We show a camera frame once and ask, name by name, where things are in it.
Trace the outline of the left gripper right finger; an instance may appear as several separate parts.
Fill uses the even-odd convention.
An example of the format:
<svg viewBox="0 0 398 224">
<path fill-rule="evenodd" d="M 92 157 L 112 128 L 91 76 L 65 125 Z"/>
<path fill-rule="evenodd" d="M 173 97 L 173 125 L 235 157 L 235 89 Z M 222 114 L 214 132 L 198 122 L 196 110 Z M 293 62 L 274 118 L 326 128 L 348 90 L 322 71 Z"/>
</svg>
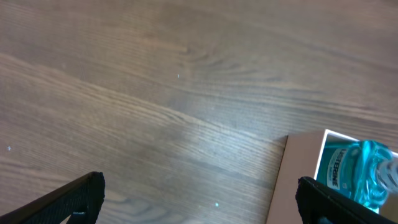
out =
<svg viewBox="0 0 398 224">
<path fill-rule="evenodd" d="M 306 224 L 395 224 L 311 177 L 299 178 L 295 199 Z"/>
</svg>

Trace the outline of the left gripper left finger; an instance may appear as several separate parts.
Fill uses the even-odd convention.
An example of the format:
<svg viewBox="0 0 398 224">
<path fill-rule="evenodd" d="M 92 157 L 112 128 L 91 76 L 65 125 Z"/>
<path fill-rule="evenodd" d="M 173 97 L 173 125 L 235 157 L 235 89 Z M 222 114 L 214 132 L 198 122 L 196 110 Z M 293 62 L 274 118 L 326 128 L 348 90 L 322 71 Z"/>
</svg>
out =
<svg viewBox="0 0 398 224">
<path fill-rule="evenodd" d="M 101 172 L 90 172 L 21 208 L 1 216 L 1 223 L 96 223 L 105 198 Z"/>
</svg>

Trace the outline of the blue mouthwash bottle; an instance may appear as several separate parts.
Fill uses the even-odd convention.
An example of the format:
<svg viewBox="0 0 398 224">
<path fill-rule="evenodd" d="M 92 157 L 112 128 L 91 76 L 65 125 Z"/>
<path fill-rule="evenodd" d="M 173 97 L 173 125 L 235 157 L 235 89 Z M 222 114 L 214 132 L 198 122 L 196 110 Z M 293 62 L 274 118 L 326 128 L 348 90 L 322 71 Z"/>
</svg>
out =
<svg viewBox="0 0 398 224">
<path fill-rule="evenodd" d="M 378 213 L 397 194 L 397 156 L 373 140 L 329 142 L 316 180 Z"/>
</svg>

